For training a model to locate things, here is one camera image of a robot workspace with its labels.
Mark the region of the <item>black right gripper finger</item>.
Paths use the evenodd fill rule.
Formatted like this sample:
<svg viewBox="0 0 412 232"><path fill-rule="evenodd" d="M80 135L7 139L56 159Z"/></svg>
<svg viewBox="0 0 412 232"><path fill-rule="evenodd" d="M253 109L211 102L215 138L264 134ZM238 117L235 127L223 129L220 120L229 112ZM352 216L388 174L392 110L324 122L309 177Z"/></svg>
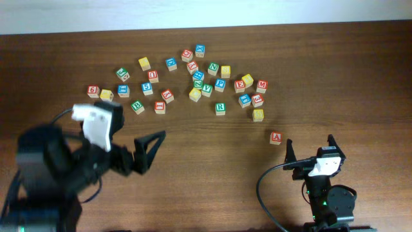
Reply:
<svg viewBox="0 0 412 232"><path fill-rule="evenodd" d="M335 149L339 149L339 146L337 145L337 143L336 143L336 141L335 141L332 134L328 135L327 141L328 141L328 145L330 147L334 147Z"/></svg>
<svg viewBox="0 0 412 232"><path fill-rule="evenodd" d="M293 162L296 162L296 156L294 153L294 149L292 146L292 140L291 139L287 139L286 140L286 155L285 155L285 164L291 164Z"/></svg>

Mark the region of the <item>green R block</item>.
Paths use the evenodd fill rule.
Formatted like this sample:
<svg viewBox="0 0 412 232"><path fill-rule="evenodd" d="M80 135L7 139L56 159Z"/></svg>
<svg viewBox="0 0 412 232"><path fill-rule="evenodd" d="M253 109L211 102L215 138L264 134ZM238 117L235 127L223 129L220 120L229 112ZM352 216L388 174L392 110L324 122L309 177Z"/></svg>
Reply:
<svg viewBox="0 0 412 232"><path fill-rule="evenodd" d="M215 112L217 116L226 114L226 104L225 103L216 103Z"/></svg>

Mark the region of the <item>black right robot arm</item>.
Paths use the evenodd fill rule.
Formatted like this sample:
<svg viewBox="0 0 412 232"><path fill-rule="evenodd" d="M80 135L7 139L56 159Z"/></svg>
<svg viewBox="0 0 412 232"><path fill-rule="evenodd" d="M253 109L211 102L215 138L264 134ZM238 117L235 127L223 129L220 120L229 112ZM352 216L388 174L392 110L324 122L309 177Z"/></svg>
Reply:
<svg viewBox="0 0 412 232"><path fill-rule="evenodd" d="M284 170L292 170L293 180L302 180L308 190L313 222L303 226L304 231L349 231L354 221L353 210L357 192L343 185L331 185L330 179L341 171L346 160L333 135L328 136L328 145L320 147L317 154L297 160L292 140L286 142Z"/></svg>

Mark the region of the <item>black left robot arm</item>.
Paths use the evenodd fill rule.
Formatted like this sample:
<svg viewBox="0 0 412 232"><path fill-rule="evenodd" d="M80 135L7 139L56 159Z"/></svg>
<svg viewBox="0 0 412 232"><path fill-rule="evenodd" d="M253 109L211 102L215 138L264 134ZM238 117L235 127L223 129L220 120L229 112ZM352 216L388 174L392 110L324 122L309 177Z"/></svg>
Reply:
<svg viewBox="0 0 412 232"><path fill-rule="evenodd" d="M102 184L109 170L128 176L146 173L166 133L135 139L135 151L113 144L124 125L122 105L98 101L68 110L79 121L78 135L54 121L24 132L17 141L19 167L1 212L1 231L76 231L82 213L78 194Z"/></svg>

